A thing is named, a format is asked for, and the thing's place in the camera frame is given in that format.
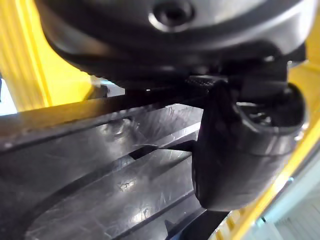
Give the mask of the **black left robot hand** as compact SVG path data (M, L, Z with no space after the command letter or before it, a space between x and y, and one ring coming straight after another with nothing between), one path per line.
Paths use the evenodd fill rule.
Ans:
M206 92L192 149L201 206L254 201L308 127L288 81L307 58L316 0L37 0L46 40L65 61L124 89Z

